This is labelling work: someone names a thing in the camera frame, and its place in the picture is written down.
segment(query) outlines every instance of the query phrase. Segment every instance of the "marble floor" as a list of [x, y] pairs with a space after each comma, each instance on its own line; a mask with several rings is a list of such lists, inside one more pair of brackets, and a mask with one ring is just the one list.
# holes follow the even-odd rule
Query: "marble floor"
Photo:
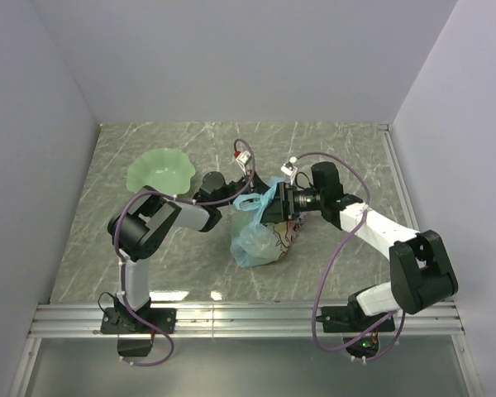
[[[258, 174], [267, 180], [281, 176], [283, 162], [306, 151], [327, 151], [355, 167], [373, 194], [371, 206], [404, 223], [403, 208], [384, 149], [382, 132], [374, 123], [334, 122], [180, 122], [103, 124], [51, 303], [95, 302], [103, 291], [117, 289], [117, 258], [107, 233], [110, 217], [132, 196], [126, 171], [142, 153], [179, 148], [188, 154], [197, 174], [192, 191], [209, 171], [226, 180], [241, 171], [232, 158], [232, 142], [243, 137], [252, 145]], [[318, 156], [298, 163], [301, 170]], [[338, 167], [346, 192], [364, 197], [352, 175]], [[174, 228], [152, 257], [150, 290], [154, 300], [284, 300], [312, 299], [328, 258], [344, 233], [309, 214], [285, 258], [277, 263], [239, 268], [229, 251], [232, 208], [210, 232]], [[327, 299], [345, 299], [364, 287], [389, 279], [389, 264], [377, 251], [354, 238], [334, 265], [324, 292]]]

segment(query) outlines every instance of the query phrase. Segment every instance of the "green bowl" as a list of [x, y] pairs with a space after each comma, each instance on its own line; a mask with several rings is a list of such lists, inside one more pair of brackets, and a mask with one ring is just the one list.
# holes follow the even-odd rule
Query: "green bowl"
[[162, 147], [147, 151], [134, 160], [126, 173], [126, 188], [137, 193], [146, 185], [168, 195], [189, 191], [195, 167], [188, 155]]

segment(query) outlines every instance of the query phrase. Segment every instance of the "small red-white object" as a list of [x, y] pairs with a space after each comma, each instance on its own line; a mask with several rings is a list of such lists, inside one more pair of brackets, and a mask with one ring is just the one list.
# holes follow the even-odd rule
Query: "small red-white object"
[[234, 153], [235, 161], [241, 167], [242, 172], [247, 173], [247, 166], [251, 162], [251, 154], [249, 151], [236, 151]]
[[291, 157], [289, 161], [281, 166], [281, 172], [290, 178], [290, 184], [293, 184], [296, 180], [296, 174], [298, 173], [298, 167], [293, 164], [297, 161], [296, 157]]

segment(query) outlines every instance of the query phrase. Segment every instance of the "metal frame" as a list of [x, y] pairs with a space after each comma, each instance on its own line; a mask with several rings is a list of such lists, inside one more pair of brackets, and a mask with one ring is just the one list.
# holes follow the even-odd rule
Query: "metal frame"
[[33, 372], [33, 366], [35, 365], [40, 347], [40, 338], [27, 339], [20, 363], [18, 364], [17, 373], [13, 378], [11, 389], [9, 390], [9, 397], [23, 397], [26, 395], [27, 386], [30, 383], [31, 373]]
[[465, 335], [452, 335], [455, 354], [460, 363], [461, 373], [465, 379], [466, 388], [470, 397], [480, 397], [485, 395], [481, 380], [479, 379], [478, 370], [470, 353], [469, 343]]
[[[320, 306], [345, 306], [343, 301]], [[312, 302], [257, 303], [156, 303], [156, 308], [175, 308], [176, 326], [172, 337], [311, 337]], [[29, 338], [43, 337], [117, 337], [99, 332], [103, 313], [95, 304], [45, 304], [36, 310]], [[342, 334], [324, 334], [321, 337]], [[403, 335], [462, 335], [457, 308], [452, 302], [436, 304], [408, 316]], [[150, 337], [150, 334], [119, 337]]]
[[[384, 149], [389, 159], [398, 196], [403, 206], [406, 224], [418, 230], [403, 175], [389, 135], [389, 125], [379, 124]], [[321, 306], [345, 305], [344, 301], [324, 302]], [[311, 337], [312, 302], [206, 302], [154, 303], [154, 307], [177, 309], [177, 322], [172, 337]], [[42, 338], [107, 338], [99, 332], [103, 313], [96, 304], [41, 304], [36, 310], [17, 374], [12, 383], [11, 397], [25, 395], [35, 365]], [[399, 317], [395, 318], [396, 326]], [[323, 334], [317, 325], [318, 336]], [[471, 397], [484, 395], [478, 373], [465, 337], [457, 308], [453, 301], [436, 304], [420, 313], [407, 316], [404, 336], [451, 335], [461, 372]], [[128, 337], [150, 337], [130, 335]]]

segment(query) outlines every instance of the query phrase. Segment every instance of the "white wall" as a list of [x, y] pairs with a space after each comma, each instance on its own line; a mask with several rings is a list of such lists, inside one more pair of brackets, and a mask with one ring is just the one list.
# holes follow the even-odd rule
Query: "white wall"
[[392, 122], [455, 0], [32, 0], [100, 122]]
[[24, 0], [0, 0], [0, 396], [47, 300], [97, 125]]
[[457, 303], [496, 396], [496, 0], [460, 0], [394, 123], [420, 227], [446, 240]]

